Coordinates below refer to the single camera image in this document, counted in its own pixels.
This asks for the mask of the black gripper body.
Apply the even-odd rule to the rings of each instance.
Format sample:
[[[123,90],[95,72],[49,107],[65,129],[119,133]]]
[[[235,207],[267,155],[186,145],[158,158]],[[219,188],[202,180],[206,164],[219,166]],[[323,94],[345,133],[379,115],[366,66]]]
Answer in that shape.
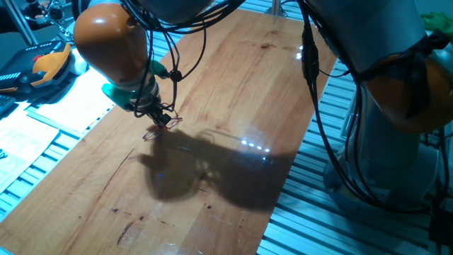
[[[161,109],[161,97],[160,96],[145,96],[141,98],[135,98],[133,100],[134,116],[141,118],[145,115],[152,119],[159,119],[163,116]]]

